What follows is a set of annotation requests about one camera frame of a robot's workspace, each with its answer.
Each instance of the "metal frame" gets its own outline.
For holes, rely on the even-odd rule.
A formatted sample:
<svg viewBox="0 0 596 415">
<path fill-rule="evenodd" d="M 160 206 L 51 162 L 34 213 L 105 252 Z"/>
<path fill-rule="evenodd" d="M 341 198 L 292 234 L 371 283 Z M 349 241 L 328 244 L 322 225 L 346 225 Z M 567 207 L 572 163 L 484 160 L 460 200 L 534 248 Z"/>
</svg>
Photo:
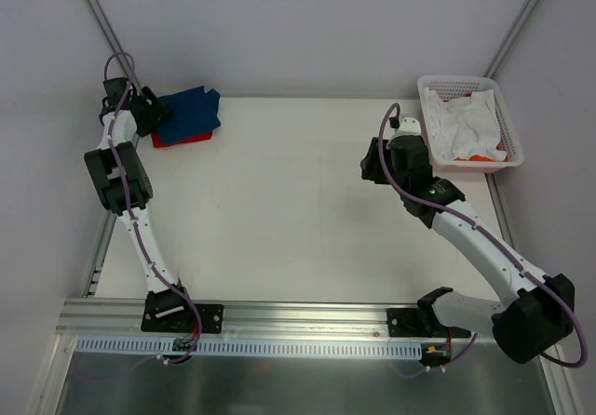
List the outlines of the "metal frame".
<svg viewBox="0 0 596 415">
<path fill-rule="evenodd" d="M 511 52 L 511 49 L 513 49 L 517 41 L 520 39 L 522 31 L 526 28 L 530 18 L 533 17 L 541 3 L 542 0 L 525 0 L 523 6 L 521 6 L 520 12 L 518 13 L 517 17 L 515 17 L 511 27 L 509 27 L 505 38 L 503 38 L 499 49 L 496 51 L 496 54 L 494 54 L 491 64 L 484 74 L 485 77 L 496 77 L 504 64 L 505 59 Z"/>
<path fill-rule="evenodd" d="M 508 30 L 485 76 L 495 77 L 510 53 L 522 30 L 542 0 L 526 0 L 520 13 Z M 84 0 L 89 11 L 102 31 L 113 52 L 123 50 L 110 21 L 99 0 Z M 130 69 L 127 60 L 118 58 L 122 71 L 133 78 L 139 86 L 137 76 Z M 504 239 L 513 246 L 511 233 L 496 181 L 487 175 L 496 216 Z M 46 386 L 32 413 L 50 414 L 58 407 L 61 388 L 68 370 L 71 355 L 79 334 L 127 334 L 143 335 L 140 331 L 144 302 L 126 299 L 92 298 L 94 286 L 99 280 L 103 260 L 109 247 L 115 225 L 115 217 L 106 213 L 102 222 L 101 236 L 94 249 L 88 274 L 87 288 L 83 293 L 88 299 L 69 299 L 64 304 L 57 333 L 57 340 Z M 386 327 L 387 307 L 413 307 L 410 304 L 333 304 L 333 303 L 281 303 L 281 302 L 218 302 L 223 303 L 224 323 L 221 336 L 248 339 L 300 339 L 334 341 L 379 341 L 388 342 Z M 412 341 L 432 341 L 412 339 Z M 561 356 L 559 347 L 552 349 Z M 550 394 L 560 414 L 577 413 L 583 410 L 577 399 L 574 386 L 567 370 L 543 361 Z"/>
<path fill-rule="evenodd" d="M 177 339 L 166 336 L 78 336 L 77 353 L 109 355 L 183 355 Z M 192 356 L 342 358 L 419 361 L 422 344 L 416 341 L 299 341 L 201 336 Z"/>
<path fill-rule="evenodd" d="M 280 303 L 195 301 L 224 306 L 221 337 L 374 341 L 389 339 L 387 307 L 410 304 Z M 138 334 L 144 301 L 137 299 L 69 299 L 56 328 L 59 334 Z M 412 341 L 428 341 L 426 338 Z"/>
</svg>

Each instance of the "metal sheet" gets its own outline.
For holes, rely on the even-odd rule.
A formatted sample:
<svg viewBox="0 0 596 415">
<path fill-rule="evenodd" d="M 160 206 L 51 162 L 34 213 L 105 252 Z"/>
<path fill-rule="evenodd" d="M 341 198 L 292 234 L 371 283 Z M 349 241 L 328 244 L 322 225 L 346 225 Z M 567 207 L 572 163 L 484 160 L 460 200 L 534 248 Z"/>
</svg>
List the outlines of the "metal sheet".
<svg viewBox="0 0 596 415">
<path fill-rule="evenodd" d="M 63 415 L 131 414 L 503 414 L 554 413 L 537 362 L 507 360 L 479 344 L 445 374 L 414 380 L 403 361 L 197 356 L 165 368 L 136 355 L 78 354 Z M 114 382 L 93 384 L 114 376 Z"/>
</svg>

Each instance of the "plastic laundry basket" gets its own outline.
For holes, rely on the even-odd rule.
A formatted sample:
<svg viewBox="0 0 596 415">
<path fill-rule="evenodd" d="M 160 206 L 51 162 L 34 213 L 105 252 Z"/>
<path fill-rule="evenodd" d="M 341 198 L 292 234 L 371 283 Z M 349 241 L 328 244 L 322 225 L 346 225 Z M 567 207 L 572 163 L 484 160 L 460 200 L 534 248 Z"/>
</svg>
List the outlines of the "plastic laundry basket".
<svg viewBox="0 0 596 415">
<path fill-rule="evenodd" d="M 495 80 L 465 75 L 425 75 L 424 77 L 420 77 L 418 79 L 418 93 L 420 94 L 422 112 L 424 115 L 427 115 L 427 103 L 422 95 L 422 90 L 425 87 L 437 91 L 437 94 L 439 94 L 439 97 L 442 100 L 456 99 L 458 97 L 465 97 L 470 92 L 482 92 L 492 89 L 494 91 L 496 120 L 501 128 L 501 144 L 503 150 L 507 152 L 507 161 L 503 162 L 454 161 L 443 159 L 442 157 L 436 156 L 436 150 L 433 150 L 433 141 L 429 137 L 430 128 L 429 125 L 427 125 L 426 119 L 424 119 L 424 136 L 427 140 L 430 163 L 433 167 L 441 171 L 492 173 L 504 167 L 516 167 L 523 162 L 523 151 L 520 146 L 520 141 L 511 124 L 511 118 L 501 89 Z"/>
</svg>

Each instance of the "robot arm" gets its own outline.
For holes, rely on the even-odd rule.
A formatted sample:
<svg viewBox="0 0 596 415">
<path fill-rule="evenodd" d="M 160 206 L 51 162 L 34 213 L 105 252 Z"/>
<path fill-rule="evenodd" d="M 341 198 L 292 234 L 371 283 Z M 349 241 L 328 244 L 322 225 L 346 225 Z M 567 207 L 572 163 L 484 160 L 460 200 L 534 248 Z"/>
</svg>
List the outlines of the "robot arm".
<svg viewBox="0 0 596 415">
<path fill-rule="evenodd" d="M 104 126 L 102 141 L 96 150 L 85 153 L 85 163 L 102 205 L 126 227 L 141 260 L 148 290 L 141 330 L 190 331 L 195 324 L 193 311 L 179 293 L 172 290 L 176 288 L 185 292 L 157 246 L 149 210 L 153 189 L 132 143 L 135 133 L 141 137 L 149 134 L 158 122 L 169 117 L 169 111 L 148 87 L 144 87 L 141 93 L 133 88 L 115 119 L 115 107 L 126 92 L 127 82 L 126 78 L 104 82 L 107 97 L 103 100 L 100 115 Z M 117 151 L 121 167 L 126 171 L 128 204 L 110 142 Z"/>
<path fill-rule="evenodd" d="M 404 117 L 400 122 L 398 112 L 397 117 L 390 119 L 390 124 L 396 131 L 388 141 L 383 141 L 383 153 L 391 177 L 400 188 L 416 198 L 456 210 L 475 224 L 470 225 L 447 211 L 402 195 L 404 206 L 462 252 L 500 300 L 476 299 L 450 288 L 436 289 L 418 301 L 419 318 L 427 329 L 460 327 L 494 337 L 500 348 L 519 363 L 529 361 L 569 335 L 573 324 L 561 306 L 520 273 L 506 254 L 476 229 L 482 227 L 500 240 L 500 236 L 482 222 L 464 195 L 451 182 L 433 176 L 419 122 L 411 117 Z M 360 165 L 362 178 L 388 184 L 377 147 L 378 139 L 373 138 Z M 539 277 L 573 309 L 574 286 L 564 275 L 549 277 L 513 248 L 505 245 L 505 250 L 522 262 L 525 272 Z"/>
</svg>

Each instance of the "black bracket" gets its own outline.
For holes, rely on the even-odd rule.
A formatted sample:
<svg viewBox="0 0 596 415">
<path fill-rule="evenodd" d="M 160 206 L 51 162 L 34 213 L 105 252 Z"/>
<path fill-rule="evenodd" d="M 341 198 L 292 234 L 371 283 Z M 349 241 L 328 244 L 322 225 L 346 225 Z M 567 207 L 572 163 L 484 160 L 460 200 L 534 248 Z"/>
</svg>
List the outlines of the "black bracket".
<svg viewBox="0 0 596 415">
<path fill-rule="evenodd" d="M 221 334 L 224 325 L 224 306 L 211 303 L 195 303 L 201 316 L 201 334 Z M 195 327 L 195 312 L 185 308 L 178 314 L 157 318 L 145 307 L 141 331 L 145 333 L 190 333 Z"/>
<path fill-rule="evenodd" d="M 145 208 L 153 197 L 149 177 L 131 141 L 119 143 L 115 147 L 122 165 L 127 172 L 130 203 L 134 208 Z M 126 210 L 126 196 L 122 180 L 112 172 L 117 167 L 112 150 L 93 150 L 85 153 L 85 164 L 102 206 L 116 215 Z"/>
<path fill-rule="evenodd" d="M 115 111 L 116 105 L 126 91 L 128 82 L 126 77 L 111 78 L 103 82 L 106 95 L 102 100 L 102 111 L 100 112 L 102 125 L 103 117 Z M 161 104 L 149 87 L 142 87 L 139 92 L 133 85 L 124 99 L 121 109 L 130 110 L 137 124 L 137 134 L 141 137 L 151 133 L 156 129 L 157 124 L 171 116 L 171 111 Z"/>
<path fill-rule="evenodd" d="M 387 328 L 390 338 L 447 338 L 449 328 L 441 324 L 425 327 L 418 308 L 387 308 Z M 467 329 L 453 327 L 454 339 L 467 339 L 472 336 Z"/>
</svg>

